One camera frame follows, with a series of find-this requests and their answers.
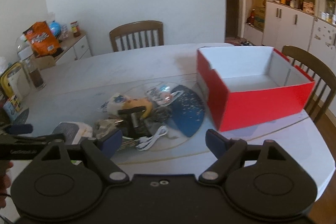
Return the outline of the teal silicone tool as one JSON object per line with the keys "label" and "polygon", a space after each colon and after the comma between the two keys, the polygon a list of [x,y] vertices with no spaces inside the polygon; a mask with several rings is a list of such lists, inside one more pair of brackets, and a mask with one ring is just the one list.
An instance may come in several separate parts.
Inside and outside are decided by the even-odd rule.
{"label": "teal silicone tool", "polygon": [[118,115],[122,119],[120,127],[126,137],[138,139],[140,137],[147,136],[147,129],[142,120],[142,115],[145,111],[145,106],[118,110]]}

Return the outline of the silver foil snack bag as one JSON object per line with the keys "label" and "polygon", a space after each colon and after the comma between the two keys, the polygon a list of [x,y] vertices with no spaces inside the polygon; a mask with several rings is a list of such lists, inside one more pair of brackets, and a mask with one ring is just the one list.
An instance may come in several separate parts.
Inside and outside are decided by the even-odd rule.
{"label": "silver foil snack bag", "polygon": [[94,124],[93,136],[96,139],[103,139],[116,130],[122,133],[122,141],[118,150],[126,149],[128,147],[136,147],[139,144],[138,137],[131,136],[130,125],[121,119],[104,119],[98,120]]}

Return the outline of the rubik's cube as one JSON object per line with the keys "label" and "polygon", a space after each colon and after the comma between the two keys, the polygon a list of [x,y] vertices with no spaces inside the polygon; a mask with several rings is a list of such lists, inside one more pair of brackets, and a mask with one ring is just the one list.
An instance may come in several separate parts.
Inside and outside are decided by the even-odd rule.
{"label": "rubik's cube", "polygon": [[5,104],[3,105],[3,109],[11,121],[17,119],[22,110],[22,105],[16,94],[6,100]]}

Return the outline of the blueberry snack packet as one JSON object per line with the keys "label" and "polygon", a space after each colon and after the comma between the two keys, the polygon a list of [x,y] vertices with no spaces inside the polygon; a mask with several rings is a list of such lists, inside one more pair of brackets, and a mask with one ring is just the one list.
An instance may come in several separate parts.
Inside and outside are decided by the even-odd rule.
{"label": "blueberry snack packet", "polygon": [[98,108],[98,111],[117,115],[118,111],[122,109],[123,105],[126,104],[129,99],[129,96],[121,93],[115,93]]}

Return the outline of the yellow framed container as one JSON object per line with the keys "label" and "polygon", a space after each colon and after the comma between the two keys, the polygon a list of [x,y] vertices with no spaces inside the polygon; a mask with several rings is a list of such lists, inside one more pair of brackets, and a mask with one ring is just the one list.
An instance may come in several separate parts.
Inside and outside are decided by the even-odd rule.
{"label": "yellow framed container", "polygon": [[19,100],[22,100],[29,95],[31,89],[21,63],[15,63],[3,73],[1,88],[8,98],[17,96]]}

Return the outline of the yellow spotted plush toy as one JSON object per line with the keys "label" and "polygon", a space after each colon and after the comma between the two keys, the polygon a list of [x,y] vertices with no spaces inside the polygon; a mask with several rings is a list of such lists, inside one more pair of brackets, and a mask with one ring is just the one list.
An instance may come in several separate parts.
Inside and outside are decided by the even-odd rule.
{"label": "yellow spotted plush toy", "polygon": [[145,112],[142,114],[142,118],[145,119],[150,115],[151,111],[153,110],[153,103],[147,98],[129,99],[123,104],[122,110],[128,110],[134,107],[146,108]]}

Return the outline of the red cardboard box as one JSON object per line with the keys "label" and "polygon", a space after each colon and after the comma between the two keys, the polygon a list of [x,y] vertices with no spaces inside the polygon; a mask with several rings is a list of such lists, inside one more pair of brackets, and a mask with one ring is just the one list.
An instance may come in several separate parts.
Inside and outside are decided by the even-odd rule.
{"label": "red cardboard box", "polygon": [[197,80],[218,131],[231,131],[297,114],[313,80],[273,47],[202,47]]}

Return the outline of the crumpled dark plastic wrapper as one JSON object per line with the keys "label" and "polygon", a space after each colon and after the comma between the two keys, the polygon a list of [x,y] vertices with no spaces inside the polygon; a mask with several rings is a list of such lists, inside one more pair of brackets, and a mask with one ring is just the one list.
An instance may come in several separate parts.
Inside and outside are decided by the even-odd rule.
{"label": "crumpled dark plastic wrapper", "polygon": [[172,116],[172,110],[169,106],[159,106],[153,109],[149,116],[146,118],[150,122],[155,123],[165,123]]}

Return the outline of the glass jar dark contents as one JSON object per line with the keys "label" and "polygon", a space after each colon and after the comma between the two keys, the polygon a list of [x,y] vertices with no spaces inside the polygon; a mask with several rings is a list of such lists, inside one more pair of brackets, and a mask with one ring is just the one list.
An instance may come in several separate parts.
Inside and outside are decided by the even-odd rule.
{"label": "glass jar dark contents", "polygon": [[44,88],[46,83],[42,78],[34,54],[24,53],[23,51],[21,51],[19,56],[25,72],[31,80],[34,88],[37,90],[41,90],[42,88]]}

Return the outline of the white blue torn packet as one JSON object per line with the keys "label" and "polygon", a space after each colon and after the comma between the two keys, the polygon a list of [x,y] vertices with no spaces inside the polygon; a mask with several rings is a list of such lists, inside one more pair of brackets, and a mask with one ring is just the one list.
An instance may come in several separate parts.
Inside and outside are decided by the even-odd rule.
{"label": "white blue torn packet", "polygon": [[177,90],[173,92],[171,86],[166,84],[157,85],[147,89],[145,92],[147,98],[154,102],[158,106],[169,106],[180,96],[182,96],[184,91]]}

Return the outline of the orange snack bag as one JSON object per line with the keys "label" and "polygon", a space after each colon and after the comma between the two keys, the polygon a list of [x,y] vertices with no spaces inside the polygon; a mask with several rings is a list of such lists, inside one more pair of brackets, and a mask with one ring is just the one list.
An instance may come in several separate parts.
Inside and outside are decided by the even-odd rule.
{"label": "orange snack bag", "polygon": [[56,57],[63,52],[57,38],[52,34],[46,22],[36,22],[23,32],[38,57]]}

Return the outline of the white sideboard cabinet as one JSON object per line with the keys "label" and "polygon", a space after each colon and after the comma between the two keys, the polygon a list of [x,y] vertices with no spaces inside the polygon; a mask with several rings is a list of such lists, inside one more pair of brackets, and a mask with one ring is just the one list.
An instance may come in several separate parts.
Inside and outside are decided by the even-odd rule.
{"label": "white sideboard cabinet", "polygon": [[45,56],[36,59],[40,70],[92,57],[86,33],[83,31],[78,37],[69,34],[69,37],[63,40],[60,45],[63,52],[58,56]]}

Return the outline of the blue globe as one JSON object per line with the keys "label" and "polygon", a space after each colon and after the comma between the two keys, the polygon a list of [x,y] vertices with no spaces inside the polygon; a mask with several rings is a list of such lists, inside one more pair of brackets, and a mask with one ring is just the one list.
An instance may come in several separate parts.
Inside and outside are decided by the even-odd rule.
{"label": "blue globe", "polygon": [[49,23],[49,29],[51,30],[53,36],[56,38],[58,38],[62,33],[61,25],[54,20]]}

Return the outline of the red-lid jar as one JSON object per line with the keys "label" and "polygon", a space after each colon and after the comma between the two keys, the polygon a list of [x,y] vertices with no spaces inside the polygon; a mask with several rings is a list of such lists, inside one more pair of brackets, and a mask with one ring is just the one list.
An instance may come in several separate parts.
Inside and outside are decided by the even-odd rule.
{"label": "red-lid jar", "polygon": [[77,21],[71,22],[70,25],[71,25],[71,30],[72,30],[73,36],[74,37],[80,36],[81,32],[80,32],[80,28],[79,28],[78,22]]}

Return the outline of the white grey wall cabinets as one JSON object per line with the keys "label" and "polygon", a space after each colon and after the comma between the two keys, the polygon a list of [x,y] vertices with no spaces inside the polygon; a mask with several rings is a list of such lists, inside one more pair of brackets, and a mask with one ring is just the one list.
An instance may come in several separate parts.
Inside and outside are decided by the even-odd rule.
{"label": "white grey wall cabinets", "polygon": [[325,62],[335,55],[335,0],[243,0],[241,36],[256,46],[292,45]]}

